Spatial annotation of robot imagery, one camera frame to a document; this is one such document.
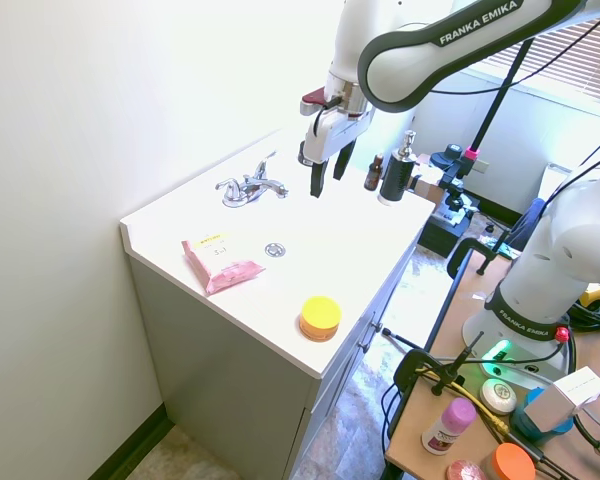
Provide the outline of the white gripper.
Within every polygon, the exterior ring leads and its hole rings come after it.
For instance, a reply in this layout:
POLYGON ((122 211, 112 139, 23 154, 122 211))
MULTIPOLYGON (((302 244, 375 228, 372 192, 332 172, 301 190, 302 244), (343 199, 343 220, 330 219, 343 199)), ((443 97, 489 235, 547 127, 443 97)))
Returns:
POLYGON ((300 106, 301 115, 309 117, 314 113, 320 113, 321 117, 310 121, 298 160, 305 166, 312 166, 310 195, 319 198, 324 186, 326 162, 340 151, 333 178, 341 180, 355 148, 355 140, 368 130, 375 108, 368 107, 361 115, 351 116, 336 107, 323 112, 318 105, 300 106))

